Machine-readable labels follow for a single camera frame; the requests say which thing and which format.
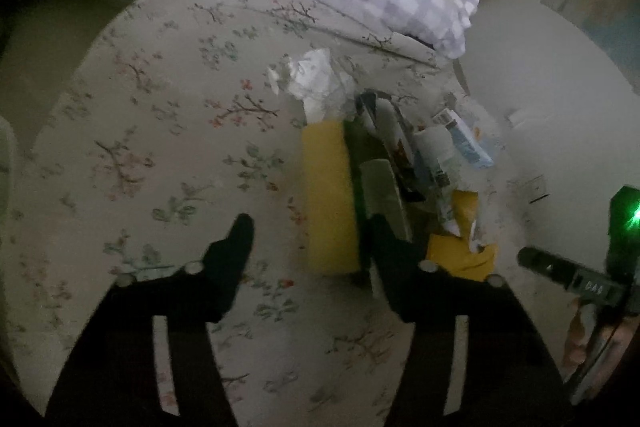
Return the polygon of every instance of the green light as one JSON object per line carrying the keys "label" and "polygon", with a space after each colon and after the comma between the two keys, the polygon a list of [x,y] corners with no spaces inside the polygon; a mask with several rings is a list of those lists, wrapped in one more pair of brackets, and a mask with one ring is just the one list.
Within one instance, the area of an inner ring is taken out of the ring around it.
{"label": "green light", "polygon": [[636,207],[635,211],[634,211],[634,215],[631,216],[631,219],[629,219],[626,222],[626,228],[628,229],[634,229],[635,227],[640,226],[640,204],[638,204],[638,206]]}

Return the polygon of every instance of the yellow sponge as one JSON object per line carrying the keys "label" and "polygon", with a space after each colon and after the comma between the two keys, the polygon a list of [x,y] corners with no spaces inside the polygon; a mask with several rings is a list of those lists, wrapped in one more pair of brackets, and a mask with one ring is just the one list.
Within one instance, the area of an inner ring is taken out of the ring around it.
{"label": "yellow sponge", "polygon": [[325,275],[357,272],[358,229],[342,122],[307,125],[302,130],[302,153],[309,266]]}

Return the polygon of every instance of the crumpled paper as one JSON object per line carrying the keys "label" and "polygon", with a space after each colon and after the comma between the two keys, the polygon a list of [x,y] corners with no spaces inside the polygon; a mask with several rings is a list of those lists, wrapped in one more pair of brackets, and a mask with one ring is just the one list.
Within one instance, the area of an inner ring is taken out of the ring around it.
{"label": "crumpled paper", "polygon": [[268,68],[271,89],[282,88],[302,100],[306,123],[351,120],[355,115],[356,83],[331,58],[329,49],[311,50]]}

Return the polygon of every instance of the white wall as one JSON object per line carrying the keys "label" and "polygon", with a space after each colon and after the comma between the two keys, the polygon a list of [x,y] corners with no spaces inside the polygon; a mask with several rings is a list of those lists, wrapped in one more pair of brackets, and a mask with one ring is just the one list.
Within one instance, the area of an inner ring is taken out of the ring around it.
{"label": "white wall", "polygon": [[[531,244],[602,269],[609,199],[640,186],[640,96],[540,0],[481,0],[472,22],[461,60],[471,95],[504,124],[524,179],[544,174],[549,189],[529,205]],[[510,130],[518,108],[547,120]]]}

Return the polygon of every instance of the floral bedsheet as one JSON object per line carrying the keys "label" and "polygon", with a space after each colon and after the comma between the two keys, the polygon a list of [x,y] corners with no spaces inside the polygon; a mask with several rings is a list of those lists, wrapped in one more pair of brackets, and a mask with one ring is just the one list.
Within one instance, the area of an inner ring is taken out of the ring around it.
{"label": "floral bedsheet", "polygon": [[[117,274],[171,273],[246,212],[254,251],[210,325],[239,424],[383,424],[412,327],[306,270],[304,112],[266,71],[330,48],[419,126],[460,86],[448,62],[395,40],[313,0],[140,0],[101,33],[22,166],[0,255],[15,367],[39,410]],[[172,410],[166,381],[159,367]]]}

